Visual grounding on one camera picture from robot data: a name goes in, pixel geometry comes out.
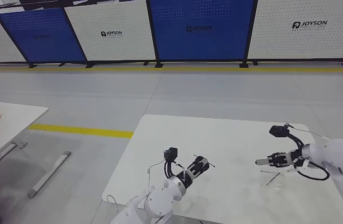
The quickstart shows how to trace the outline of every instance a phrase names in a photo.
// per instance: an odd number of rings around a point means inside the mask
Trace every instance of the yellow stripe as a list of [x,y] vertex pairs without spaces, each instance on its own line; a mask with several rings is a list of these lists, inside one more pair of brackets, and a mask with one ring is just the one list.
[[33,124],[29,127],[29,129],[45,130],[48,132],[88,134],[92,136],[107,136],[107,137],[114,137],[114,138],[131,138],[133,136],[133,132],[126,132],[123,130],[69,127],[69,126],[49,125],[49,124]]
[[79,71],[79,72],[90,72],[90,71],[148,71],[148,72],[159,72],[159,71],[190,71],[190,72],[343,72],[343,68],[228,68],[228,67],[93,67],[93,68],[68,68],[68,67],[57,67],[57,68],[43,68],[36,67],[30,68],[0,68],[0,71]]

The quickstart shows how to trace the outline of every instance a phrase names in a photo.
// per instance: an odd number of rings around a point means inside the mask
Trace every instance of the white pegboard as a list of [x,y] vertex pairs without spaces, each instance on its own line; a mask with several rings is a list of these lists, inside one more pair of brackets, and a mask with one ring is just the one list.
[[0,62],[25,62],[11,38],[0,24]]
[[343,0],[259,0],[248,58],[343,58]]
[[145,0],[65,10],[88,60],[155,59]]

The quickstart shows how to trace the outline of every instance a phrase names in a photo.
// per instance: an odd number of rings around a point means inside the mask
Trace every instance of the gray floor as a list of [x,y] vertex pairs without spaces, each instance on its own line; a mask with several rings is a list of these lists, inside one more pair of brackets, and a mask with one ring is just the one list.
[[[37,121],[44,124],[133,131],[144,114],[162,114],[301,123],[343,138],[343,73],[0,71],[0,101],[49,107]],[[4,223],[111,221],[116,208],[101,195],[127,139],[33,130],[21,137],[29,143],[28,155],[14,150],[0,162]],[[27,199],[43,168],[65,150],[72,156]],[[47,161],[43,167],[34,163],[41,159]]]

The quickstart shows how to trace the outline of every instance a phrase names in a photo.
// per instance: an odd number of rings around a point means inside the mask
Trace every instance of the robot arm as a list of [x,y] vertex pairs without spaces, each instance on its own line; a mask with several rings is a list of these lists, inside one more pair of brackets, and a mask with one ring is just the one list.
[[[256,160],[256,164],[274,167],[294,166],[301,176],[312,180],[324,181],[331,176],[343,197],[343,139],[329,140],[322,145],[316,143],[304,145],[301,140],[289,133],[289,127],[292,128],[288,123],[284,126],[273,126],[270,134],[277,138],[289,137],[298,148],[288,153],[273,153],[265,159]],[[307,176],[297,169],[301,166],[322,169],[326,176],[324,178]]]
[[[167,179],[164,186],[155,188],[150,186],[142,194],[135,197],[110,223],[111,224],[150,224],[166,223],[172,216],[174,201],[180,201],[186,194],[186,189],[191,186],[194,179],[209,168],[206,158],[198,156],[185,170],[174,175],[171,164],[175,163],[177,149],[170,148],[164,152],[165,175]],[[140,202],[144,201],[144,210],[138,210]]]

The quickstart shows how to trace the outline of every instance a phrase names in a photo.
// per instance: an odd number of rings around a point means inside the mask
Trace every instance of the pegboard panel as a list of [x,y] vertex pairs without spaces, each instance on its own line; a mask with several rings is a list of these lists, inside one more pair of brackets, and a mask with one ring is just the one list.
[[0,62],[25,62],[11,38],[0,24]]
[[1,19],[29,61],[84,61],[62,9],[3,13]]
[[343,0],[259,0],[248,58],[343,58]]
[[88,60],[155,59],[144,0],[65,10]]
[[161,60],[242,59],[253,0],[151,0]]

